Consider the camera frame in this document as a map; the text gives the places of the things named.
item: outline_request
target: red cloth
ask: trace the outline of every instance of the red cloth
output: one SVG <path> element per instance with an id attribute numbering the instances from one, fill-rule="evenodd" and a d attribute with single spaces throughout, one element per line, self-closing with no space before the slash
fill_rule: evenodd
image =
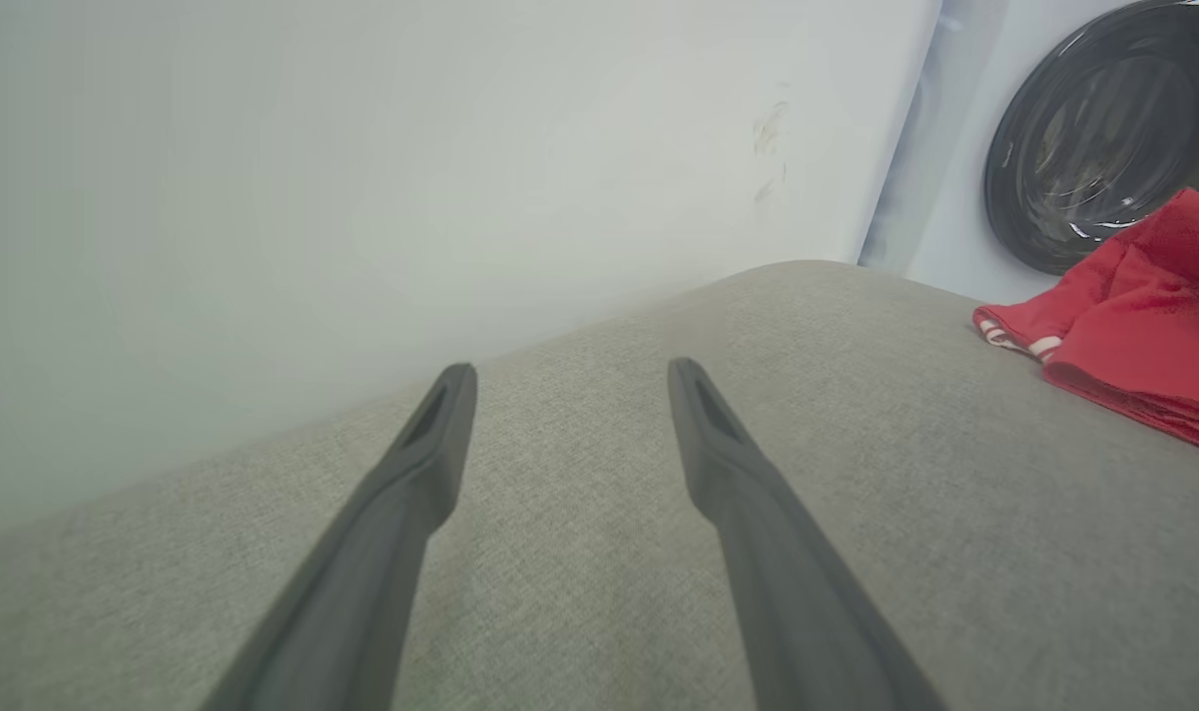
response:
<path id="1" fill-rule="evenodd" d="M 1120 231 L 1050 291 L 972 320 L 992 344 L 1036 356 L 1056 387 L 1199 446 L 1199 193 Z"/>

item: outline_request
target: scuff mark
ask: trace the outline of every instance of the scuff mark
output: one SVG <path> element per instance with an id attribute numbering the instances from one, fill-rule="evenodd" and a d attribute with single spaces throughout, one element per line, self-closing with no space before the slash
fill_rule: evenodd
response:
<path id="1" fill-rule="evenodd" d="M 761 188 L 758 191 L 758 193 L 754 194 L 754 205 L 761 205 L 763 203 L 765 203 L 766 199 L 771 197 L 771 189 L 772 186 L 775 185 L 776 185 L 776 179 L 770 179 L 769 181 L 766 181 L 766 185 L 763 185 Z"/>
<path id="2" fill-rule="evenodd" d="M 763 153 L 771 152 L 772 145 L 775 145 L 776 139 L 781 135 L 781 122 L 784 121 L 784 114 L 788 113 L 788 101 L 781 101 L 771 108 L 771 112 L 761 122 L 761 129 L 758 131 L 758 138 L 754 139 L 754 156 L 761 156 Z"/>

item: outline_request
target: washing machine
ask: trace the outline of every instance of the washing machine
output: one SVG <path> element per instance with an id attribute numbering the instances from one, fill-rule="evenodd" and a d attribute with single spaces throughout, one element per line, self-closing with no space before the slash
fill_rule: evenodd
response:
<path id="1" fill-rule="evenodd" d="M 860 263 L 1025 301 L 1199 189 L 1199 0 L 944 0 Z"/>

